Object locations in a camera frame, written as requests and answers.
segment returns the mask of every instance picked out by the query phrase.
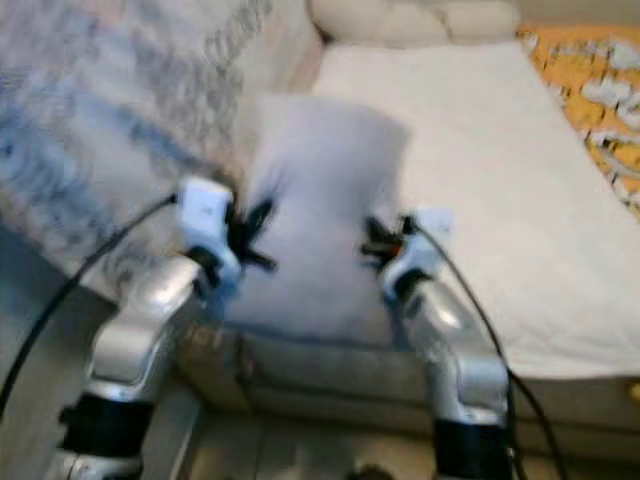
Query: white mattress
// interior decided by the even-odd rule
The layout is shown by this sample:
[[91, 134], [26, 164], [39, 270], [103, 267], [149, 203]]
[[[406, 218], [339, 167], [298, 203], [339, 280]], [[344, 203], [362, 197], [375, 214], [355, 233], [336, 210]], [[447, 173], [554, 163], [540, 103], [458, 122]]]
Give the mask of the white mattress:
[[517, 43], [333, 47], [315, 86], [413, 129], [407, 207], [451, 207], [452, 252], [527, 377], [640, 373], [640, 225]]

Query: orange patterned fabric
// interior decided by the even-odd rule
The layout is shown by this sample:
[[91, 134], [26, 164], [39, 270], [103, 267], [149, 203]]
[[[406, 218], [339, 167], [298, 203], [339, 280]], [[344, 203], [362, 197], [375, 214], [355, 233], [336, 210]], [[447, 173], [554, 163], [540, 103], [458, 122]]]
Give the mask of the orange patterned fabric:
[[595, 164], [640, 220], [640, 29], [524, 26], [518, 37]]

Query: black cable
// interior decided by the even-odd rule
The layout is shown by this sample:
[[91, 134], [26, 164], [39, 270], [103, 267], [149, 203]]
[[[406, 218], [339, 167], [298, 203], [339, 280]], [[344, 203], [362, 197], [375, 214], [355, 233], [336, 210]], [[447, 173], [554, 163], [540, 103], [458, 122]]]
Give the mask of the black cable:
[[516, 387], [518, 387], [518, 389], [522, 392], [522, 394], [525, 396], [525, 398], [531, 405], [531, 408], [535, 412], [536, 416], [538, 417], [540, 426], [542, 427], [542, 430], [545, 435], [545, 439], [549, 446], [549, 450], [551, 451], [551, 456], [555, 464], [558, 478], [560, 478], [560, 480], [568, 480], [569, 474], [567, 471], [567, 467], [562, 457], [562, 453], [560, 452], [560, 448], [558, 446], [558, 441], [556, 439], [555, 433], [553, 432], [553, 428], [551, 427], [551, 422], [549, 422], [549, 419], [545, 414], [544, 409], [542, 408], [542, 405], [540, 405], [540, 402], [535, 397], [533, 392], [529, 389], [529, 387], [525, 385], [522, 379], [518, 377], [518, 375], [516, 375], [513, 372], [513, 370], [511, 370], [511, 368], [509, 367], [509, 364], [507, 363], [506, 355], [504, 353], [504, 348], [502, 347], [502, 343], [500, 342], [500, 338], [498, 337], [498, 334], [493, 328], [493, 325], [489, 320], [489, 316], [487, 315], [485, 309], [482, 307], [482, 305], [480, 305], [478, 298], [473, 293], [473, 290], [471, 290], [471, 287], [469, 286], [468, 282], [465, 280], [464, 275], [462, 275], [462, 272], [460, 272], [457, 265], [453, 262], [453, 260], [451, 259], [451, 257], [449, 256], [445, 248], [430, 232], [420, 227], [418, 224], [416, 224], [416, 222], [412, 222], [411, 226], [415, 230], [420, 232], [420, 234], [422, 234], [427, 239], [427, 241], [433, 246], [436, 252], [438, 252], [438, 254], [444, 259], [445, 263], [451, 269], [451, 271], [453, 272], [453, 275], [456, 277], [456, 280], [458, 281], [458, 283], [464, 290], [465, 294], [469, 297], [469, 300], [471, 300], [471, 303], [473, 304], [474, 308], [478, 312], [478, 315], [480, 316], [482, 323], [484, 323], [487, 329], [487, 332], [491, 337], [491, 341], [494, 344], [494, 347], [496, 349], [496, 352], [498, 353], [498, 356], [500, 357], [500, 359], [505, 365], [505, 368], [507, 369], [507, 372], [509, 375], [509, 381], [507, 383], [507, 415], [508, 415], [507, 424], [508, 424], [511, 448], [513, 450], [513, 464], [516, 470], [516, 475], [518, 476], [518, 478], [520, 478], [520, 480], [526, 480], [527, 478], [526, 472], [524, 470], [524, 465], [522, 463], [522, 451], [520, 449], [518, 439], [517, 439], [517, 434], [516, 434], [516, 406], [515, 406], [515, 399], [513, 395], [513, 384], [515, 384]]
[[173, 193], [168, 197], [163, 198], [159, 202], [151, 205], [137, 217], [133, 218], [121, 230], [112, 235], [111, 238], [109, 238], [101, 247], [99, 247], [95, 252], [89, 255], [82, 266], [73, 275], [73, 277], [67, 280], [64, 285], [62, 285], [62, 287], [57, 291], [57, 293], [53, 297], [51, 297], [51, 300], [49, 300], [49, 303], [46, 305], [38, 319], [34, 322], [33, 328], [20, 347], [20, 350], [18, 351], [18, 354], [16, 355], [13, 364], [11, 365], [11, 369], [9, 370], [4, 385], [2, 386], [2, 391], [0, 391], [0, 422], [2, 422], [2, 419], [4, 418], [5, 410], [7, 408], [7, 404], [9, 403], [9, 398], [11, 397], [11, 392], [13, 391], [16, 381], [18, 380], [18, 376], [20, 375], [22, 367], [24, 366], [29, 354], [31, 353], [31, 350], [33, 350], [33, 347], [38, 341], [38, 338], [44, 331], [49, 320], [52, 318], [58, 307], [60, 307], [62, 302], [80, 284], [82, 278], [91, 269], [91, 267], [93, 267], [105, 254], [113, 250], [131, 232], [131, 230], [133, 230], [147, 218], [154, 215], [156, 212], [163, 209], [167, 205], [176, 203], [176, 201], [177, 196], [175, 193]]

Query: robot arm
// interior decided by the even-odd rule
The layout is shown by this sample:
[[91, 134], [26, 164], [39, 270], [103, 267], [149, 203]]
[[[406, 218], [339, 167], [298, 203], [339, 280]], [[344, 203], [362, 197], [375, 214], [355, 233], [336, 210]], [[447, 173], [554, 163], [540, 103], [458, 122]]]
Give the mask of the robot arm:
[[439, 211], [417, 212], [402, 235], [370, 235], [365, 246], [383, 260], [385, 296], [401, 311], [412, 347], [425, 365], [434, 418], [437, 479], [511, 480], [507, 423], [508, 373], [484, 326], [434, 277], [437, 253], [412, 222], [448, 232]]
[[234, 290], [241, 261], [273, 266], [248, 245], [270, 205], [247, 226], [231, 225], [232, 203], [231, 192], [214, 182], [185, 183], [179, 208], [188, 253], [141, 275], [96, 335], [83, 393], [60, 416], [67, 430], [46, 480], [140, 478], [142, 443], [185, 328], [211, 317], [214, 289]]

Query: floor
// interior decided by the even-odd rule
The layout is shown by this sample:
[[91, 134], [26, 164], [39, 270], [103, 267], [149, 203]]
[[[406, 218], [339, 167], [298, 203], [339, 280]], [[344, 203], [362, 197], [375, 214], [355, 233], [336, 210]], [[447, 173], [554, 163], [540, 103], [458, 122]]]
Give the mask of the floor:
[[[189, 480], [342, 479], [354, 465], [377, 463], [398, 480], [431, 479], [428, 442], [291, 420], [212, 416], [205, 422]], [[640, 467], [569, 461], [571, 480], [631, 480]], [[527, 459], [529, 480], [555, 480], [549, 462]]]

